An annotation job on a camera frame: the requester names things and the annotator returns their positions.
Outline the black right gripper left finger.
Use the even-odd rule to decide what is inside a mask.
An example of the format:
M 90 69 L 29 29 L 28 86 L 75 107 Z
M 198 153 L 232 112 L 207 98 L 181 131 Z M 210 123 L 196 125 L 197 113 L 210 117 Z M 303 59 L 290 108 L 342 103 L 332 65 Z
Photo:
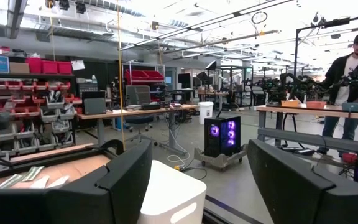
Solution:
M 152 143 L 142 141 L 61 187 L 1 189 L 0 224 L 137 223 L 151 166 Z

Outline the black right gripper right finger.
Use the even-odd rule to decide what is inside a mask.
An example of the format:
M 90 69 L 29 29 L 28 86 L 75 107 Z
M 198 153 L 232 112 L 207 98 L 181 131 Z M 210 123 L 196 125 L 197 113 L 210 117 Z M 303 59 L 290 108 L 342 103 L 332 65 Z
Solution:
M 358 182 L 258 139 L 251 139 L 247 150 L 274 223 L 358 224 Z

